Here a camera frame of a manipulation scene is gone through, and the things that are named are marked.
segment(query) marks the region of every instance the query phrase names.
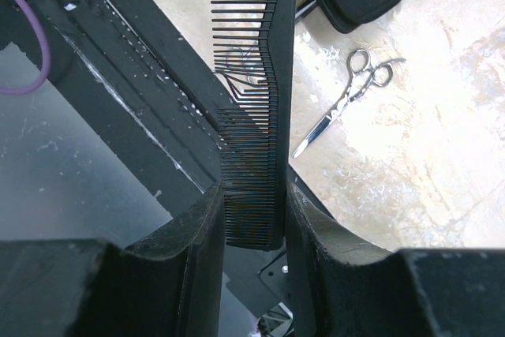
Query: beige surface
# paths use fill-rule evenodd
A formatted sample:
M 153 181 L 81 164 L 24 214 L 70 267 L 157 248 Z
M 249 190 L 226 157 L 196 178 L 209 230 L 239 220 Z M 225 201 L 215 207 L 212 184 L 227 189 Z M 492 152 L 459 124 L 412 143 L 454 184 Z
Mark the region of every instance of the beige surface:
M 210 0 L 155 1 L 211 66 Z M 347 36 L 316 10 L 296 28 L 292 150 L 340 96 L 357 47 L 407 63 L 294 169 L 340 223 L 388 249 L 505 246 L 505 0 L 403 0 Z

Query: comb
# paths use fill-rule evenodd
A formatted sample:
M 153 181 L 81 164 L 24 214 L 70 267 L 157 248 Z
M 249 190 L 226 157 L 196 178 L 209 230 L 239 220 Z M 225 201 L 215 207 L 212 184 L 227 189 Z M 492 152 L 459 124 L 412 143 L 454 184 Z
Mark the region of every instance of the comb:
M 215 73 L 234 104 L 219 110 L 226 243 L 283 244 L 295 0 L 211 0 Z

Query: scissors behind comb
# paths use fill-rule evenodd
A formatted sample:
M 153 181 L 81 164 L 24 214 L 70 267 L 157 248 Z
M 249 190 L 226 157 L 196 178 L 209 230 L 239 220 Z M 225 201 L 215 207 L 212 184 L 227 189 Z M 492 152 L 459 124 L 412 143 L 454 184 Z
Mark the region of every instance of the scissors behind comb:
M 354 63 L 358 56 L 362 56 L 365 59 L 365 63 L 359 69 L 355 69 Z M 307 135 L 307 137 L 301 142 L 300 146 L 294 152 L 293 157 L 297 158 L 303 151 L 323 133 L 335 120 L 342 114 L 346 108 L 356 100 L 360 99 L 371 86 L 386 87 L 393 80 L 393 66 L 395 63 L 405 62 L 404 58 L 391 59 L 390 61 L 383 62 L 377 66 L 372 65 L 372 57 L 370 53 L 365 49 L 358 49 L 351 53 L 347 59 L 347 69 L 349 70 L 349 83 L 346 89 L 342 93 L 340 99 L 333 105 L 333 107 L 324 115 L 320 122 L 314 127 L 313 130 Z M 356 79 L 365 74 L 368 74 L 368 78 L 353 95 L 351 91 L 355 85 Z

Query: table surface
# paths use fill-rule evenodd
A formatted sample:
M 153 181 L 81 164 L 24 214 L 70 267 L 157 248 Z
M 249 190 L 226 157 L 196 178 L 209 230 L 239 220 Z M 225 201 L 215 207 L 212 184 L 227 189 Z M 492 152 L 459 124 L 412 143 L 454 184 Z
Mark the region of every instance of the table surface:
M 212 67 L 210 0 L 155 2 Z M 311 13 L 295 31 L 292 151 L 341 95 L 359 47 L 407 63 L 292 167 L 384 248 L 504 247 L 505 0 L 402 0 L 349 35 Z

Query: wire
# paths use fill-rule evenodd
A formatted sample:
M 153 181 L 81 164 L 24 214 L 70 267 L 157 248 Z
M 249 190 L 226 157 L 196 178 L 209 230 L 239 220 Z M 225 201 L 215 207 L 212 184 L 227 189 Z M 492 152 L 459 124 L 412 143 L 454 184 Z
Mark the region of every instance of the wire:
M 14 0 L 19 8 L 23 11 L 24 15 L 30 22 L 30 25 L 35 32 L 37 39 L 39 41 L 40 50 L 42 51 L 42 68 L 40 69 L 40 74 L 35 79 L 35 81 L 29 86 L 23 88 L 5 88 L 0 87 L 0 94 L 3 95 L 27 95 L 31 92 L 34 92 L 37 88 L 39 88 L 42 83 L 44 83 L 49 75 L 49 71 L 51 70 L 51 52 L 49 49 L 49 43 L 47 42 L 46 34 L 42 29 L 42 25 L 39 23 L 39 19 L 33 13 L 32 8 L 28 5 L 25 0 Z

